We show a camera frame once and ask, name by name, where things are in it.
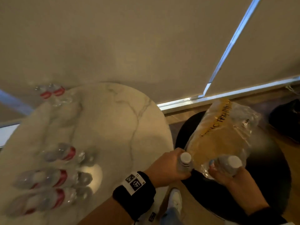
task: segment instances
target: black round stool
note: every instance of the black round stool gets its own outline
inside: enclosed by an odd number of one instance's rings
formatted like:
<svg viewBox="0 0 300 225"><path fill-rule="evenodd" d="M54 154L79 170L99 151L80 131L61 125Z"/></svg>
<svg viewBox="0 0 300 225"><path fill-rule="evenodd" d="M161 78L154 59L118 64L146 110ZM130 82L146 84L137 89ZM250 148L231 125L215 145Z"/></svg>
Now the black round stool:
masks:
<svg viewBox="0 0 300 225"><path fill-rule="evenodd" d="M204 114L205 111L197 113L184 123L178 133L175 148L185 147ZM268 204L283 214L291 190L291 172L287 161L277 144L260 128L253 132L250 142L253 149L247 159L246 169ZM247 215L224 186L205 178L196 170L193 170L192 176L182 183L209 211L225 220L241 225L247 224Z"/></svg>

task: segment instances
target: white marble tabletop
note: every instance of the white marble tabletop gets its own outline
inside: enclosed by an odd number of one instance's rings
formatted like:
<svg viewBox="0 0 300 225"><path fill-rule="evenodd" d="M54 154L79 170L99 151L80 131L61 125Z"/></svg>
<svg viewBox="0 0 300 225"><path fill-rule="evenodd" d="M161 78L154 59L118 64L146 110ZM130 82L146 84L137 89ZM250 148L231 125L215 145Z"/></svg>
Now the white marble tabletop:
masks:
<svg viewBox="0 0 300 225"><path fill-rule="evenodd" d="M50 104L45 102L22 121L0 153L1 225L77 224L110 197L131 171L145 170L164 152L173 150L171 132L163 113L140 91L115 83L97 83L70 92L81 96L83 109L76 125L61 128L51 141L70 140L78 150L97 151L96 164L92 168L82 168L93 175L94 195L84 203L48 212L18 218L3 215L14 197L26 193L12 187L16 175L49 166L40 159L51 110ZM158 210L166 190L166 187L157 189L153 211Z"/></svg>

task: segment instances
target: black shoe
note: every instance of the black shoe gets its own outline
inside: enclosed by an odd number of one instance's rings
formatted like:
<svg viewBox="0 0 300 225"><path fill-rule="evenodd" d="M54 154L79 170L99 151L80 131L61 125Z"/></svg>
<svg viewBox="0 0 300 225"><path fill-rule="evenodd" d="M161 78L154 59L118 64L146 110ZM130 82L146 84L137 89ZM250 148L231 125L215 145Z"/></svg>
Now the black shoe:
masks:
<svg viewBox="0 0 300 225"><path fill-rule="evenodd" d="M276 107L269 115L269 123L300 144L300 100L295 99Z"/></svg>

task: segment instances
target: round table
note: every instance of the round table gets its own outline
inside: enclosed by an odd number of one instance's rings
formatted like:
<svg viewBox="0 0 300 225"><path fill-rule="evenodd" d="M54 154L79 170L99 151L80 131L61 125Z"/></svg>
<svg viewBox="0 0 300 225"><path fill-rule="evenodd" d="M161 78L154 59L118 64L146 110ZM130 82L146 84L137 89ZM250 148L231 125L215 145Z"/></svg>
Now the round table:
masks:
<svg viewBox="0 0 300 225"><path fill-rule="evenodd" d="M12 187L17 174L55 166L41 162L45 137L50 141L69 140L78 150L97 152L93 167L81 167L92 173L90 185L95 193L88 201L70 207L18 218L0 215L0 224L77 224L108 199L132 171L145 170L164 152L173 150L171 132L163 113L140 91L115 83L97 83L71 89L69 93L81 97L82 111L75 125L62 127L55 137L45 136L51 110L50 104L45 102L22 121L7 141L0 153L0 210L14 197L28 192ZM158 212L166 191L167 187L157 189L149 213Z"/></svg>
<svg viewBox="0 0 300 225"><path fill-rule="evenodd" d="M185 147L204 114L205 111L197 113L184 123L178 133L175 148ZM246 169L268 204L282 214L291 190L291 173L287 161L276 143L260 128L253 132L249 140L253 148L247 159ZM190 178L182 182L193 197L209 211L223 219L247 224L247 215L222 185L205 178L196 170L192 171Z"/></svg>

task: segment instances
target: jeans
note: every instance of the jeans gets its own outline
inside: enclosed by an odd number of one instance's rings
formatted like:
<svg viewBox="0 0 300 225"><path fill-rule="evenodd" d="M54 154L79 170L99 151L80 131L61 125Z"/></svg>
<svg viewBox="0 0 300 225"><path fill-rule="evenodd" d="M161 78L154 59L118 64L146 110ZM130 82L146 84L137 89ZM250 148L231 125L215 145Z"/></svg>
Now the jeans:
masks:
<svg viewBox="0 0 300 225"><path fill-rule="evenodd" d="M176 208L169 208L160 219L160 225L183 225L179 220L179 213Z"/></svg>

